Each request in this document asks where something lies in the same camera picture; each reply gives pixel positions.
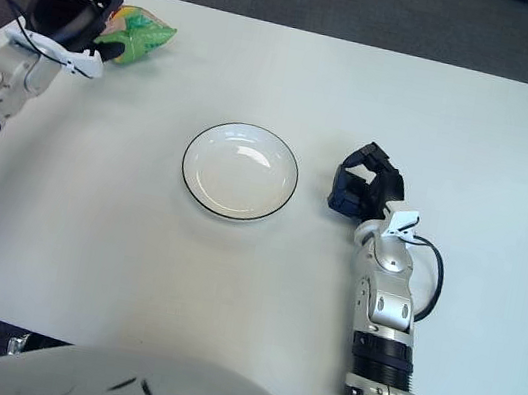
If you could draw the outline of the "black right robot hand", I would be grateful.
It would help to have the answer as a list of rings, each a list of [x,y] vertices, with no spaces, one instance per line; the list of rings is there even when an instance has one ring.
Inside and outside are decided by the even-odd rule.
[[[363,165],[374,178],[368,182],[350,172]],[[387,154],[376,143],[357,149],[337,166],[328,206],[335,212],[361,222],[384,219],[389,201],[403,201],[404,180]]]

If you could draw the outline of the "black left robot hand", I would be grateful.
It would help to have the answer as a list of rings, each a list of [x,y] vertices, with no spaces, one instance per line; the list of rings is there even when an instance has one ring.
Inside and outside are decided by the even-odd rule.
[[[26,21],[33,31],[70,52],[98,51],[103,60],[114,60],[125,47],[101,42],[107,20],[124,0],[30,0]]]

